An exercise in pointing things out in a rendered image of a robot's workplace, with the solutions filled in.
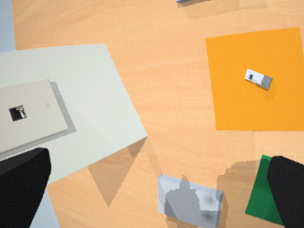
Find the orange square mat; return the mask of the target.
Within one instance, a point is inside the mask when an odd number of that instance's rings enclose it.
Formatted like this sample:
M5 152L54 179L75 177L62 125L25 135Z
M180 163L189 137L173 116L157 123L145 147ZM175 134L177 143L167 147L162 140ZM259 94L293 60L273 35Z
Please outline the orange square mat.
M216 130L304 132L304 62L299 27L205 38ZM269 90L247 69L273 77Z

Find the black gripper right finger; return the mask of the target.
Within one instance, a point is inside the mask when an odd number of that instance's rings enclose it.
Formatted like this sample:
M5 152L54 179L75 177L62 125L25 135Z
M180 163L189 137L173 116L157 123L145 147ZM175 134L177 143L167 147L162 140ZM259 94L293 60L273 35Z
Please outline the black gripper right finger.
M285 228L304 228L304 164L273 156L266 179Z

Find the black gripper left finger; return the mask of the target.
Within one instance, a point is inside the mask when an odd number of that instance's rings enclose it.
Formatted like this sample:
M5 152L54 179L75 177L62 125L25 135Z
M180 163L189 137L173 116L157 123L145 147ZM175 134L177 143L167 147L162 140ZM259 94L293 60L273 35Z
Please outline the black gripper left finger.
M29 228L46 191L52 164L37 147L0 161L0 228Z

